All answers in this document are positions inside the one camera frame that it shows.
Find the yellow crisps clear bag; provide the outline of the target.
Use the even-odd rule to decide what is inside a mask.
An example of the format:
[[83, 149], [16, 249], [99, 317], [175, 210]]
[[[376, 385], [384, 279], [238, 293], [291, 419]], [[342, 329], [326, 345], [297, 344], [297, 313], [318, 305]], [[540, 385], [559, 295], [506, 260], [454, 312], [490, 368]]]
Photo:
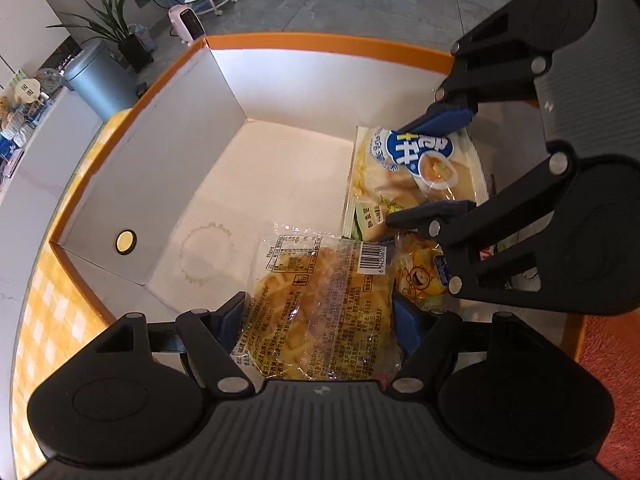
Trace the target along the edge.
[[385, 245], [275, 224], [258, 242], [231, 352], [266, 379], [377, 380], [398, 372]]

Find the white marble tv counter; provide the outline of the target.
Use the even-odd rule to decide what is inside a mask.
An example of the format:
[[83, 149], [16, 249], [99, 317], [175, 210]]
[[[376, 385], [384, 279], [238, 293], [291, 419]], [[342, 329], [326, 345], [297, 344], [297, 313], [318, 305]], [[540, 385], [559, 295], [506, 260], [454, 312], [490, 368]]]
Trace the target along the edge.
[[1, 477], [16, 477], [11, 392], [14, 354], [32, 269], [67, 182], [103, 120], [64, 89], [28, 142], [1, 192]]

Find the potted long-leaf plant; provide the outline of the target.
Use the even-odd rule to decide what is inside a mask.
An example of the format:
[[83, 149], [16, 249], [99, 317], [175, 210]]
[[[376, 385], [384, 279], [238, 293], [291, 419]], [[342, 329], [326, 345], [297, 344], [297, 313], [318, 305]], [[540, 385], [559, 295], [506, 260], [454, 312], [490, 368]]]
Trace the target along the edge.
[[85, 29], [92, 32], [91, 39], [111, 41], [125, 61], [138, 74], [153, 62], [153, 57], [130, 28], [130, 23], [125, 16], [127, 1], [99, 0], [100, 5], [95, 6], [86, 0], [85, 4], [91, 11], [91, 16], [63, 12], [64, 18], [73, 18], [76, 23], [48, 25], [48, 28]]

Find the yellow checked tablecloth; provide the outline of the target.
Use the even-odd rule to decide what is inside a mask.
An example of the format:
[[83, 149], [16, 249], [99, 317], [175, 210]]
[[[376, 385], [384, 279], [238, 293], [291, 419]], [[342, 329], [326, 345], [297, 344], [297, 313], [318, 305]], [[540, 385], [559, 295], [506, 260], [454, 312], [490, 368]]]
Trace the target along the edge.
[[13, 457], [19, 479], [28, 478], [46, 461], [27, 420], [29, 398], [35, 388], [107, 326], [104, 315], [96, 313], [67, 276], [48, 238], [58, 226], [62, 211], [81, 178], [127, 115], [126, 110], [121, 110], [103, 126], [72, 173], [44, 236], [46, 240], [27, 289], [11, 396]]

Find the orange Mimi snack bag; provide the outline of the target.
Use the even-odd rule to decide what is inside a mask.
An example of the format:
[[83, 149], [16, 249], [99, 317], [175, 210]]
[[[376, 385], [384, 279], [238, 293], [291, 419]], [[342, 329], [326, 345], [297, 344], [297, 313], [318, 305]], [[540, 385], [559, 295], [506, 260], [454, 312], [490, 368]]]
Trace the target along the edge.
[[434, 240], [427, 240], [411, 231], [400, 232], [395, 238], [393, 260], [394, 289], [421, 310], [442, 308], [448, 292], [444, 253]]

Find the orange cardboard box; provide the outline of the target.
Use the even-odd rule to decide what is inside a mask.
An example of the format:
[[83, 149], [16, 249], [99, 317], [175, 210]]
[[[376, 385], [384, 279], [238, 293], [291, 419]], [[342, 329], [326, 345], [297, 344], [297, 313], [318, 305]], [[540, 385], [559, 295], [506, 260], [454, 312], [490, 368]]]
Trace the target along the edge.
[[341, 232], [357, 128], [419, 116], [451, 65], [381, 39], [206, 37], [103, 128], [50, 247], [100, 327], [216, 309], [276, 223]]

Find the white blue chips bag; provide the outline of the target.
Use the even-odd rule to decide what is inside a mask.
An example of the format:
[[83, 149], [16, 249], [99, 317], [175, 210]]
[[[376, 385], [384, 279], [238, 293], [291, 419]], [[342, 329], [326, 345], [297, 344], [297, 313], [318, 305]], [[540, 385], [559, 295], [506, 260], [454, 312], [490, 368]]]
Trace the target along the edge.
[[343, 214], [342, 235], [375, 242], [393, 235], [393, 212], [441, 200], [488, 200], [480, 156], [462, 129], [435, 138], [359, 127]]

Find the grey round trash bin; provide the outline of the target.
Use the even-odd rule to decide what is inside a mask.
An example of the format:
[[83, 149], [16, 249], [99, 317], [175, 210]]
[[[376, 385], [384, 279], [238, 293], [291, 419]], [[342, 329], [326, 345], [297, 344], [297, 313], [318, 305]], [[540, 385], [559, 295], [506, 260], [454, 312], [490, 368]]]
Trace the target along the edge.
[[103, 40], [90, 40], [64, 68], [65, 81], [107, 122], [137, 103], [137, 85]]

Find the pink small heater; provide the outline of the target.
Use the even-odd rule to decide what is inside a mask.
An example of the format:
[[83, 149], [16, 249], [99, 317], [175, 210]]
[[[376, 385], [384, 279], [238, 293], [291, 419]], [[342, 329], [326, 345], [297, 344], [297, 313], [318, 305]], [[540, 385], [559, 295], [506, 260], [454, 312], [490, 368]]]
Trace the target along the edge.
[[206, 35], [204, 26], [187, 4], [176, 4], [168, 10], [168, 18], [183, 44], [190, 46]]

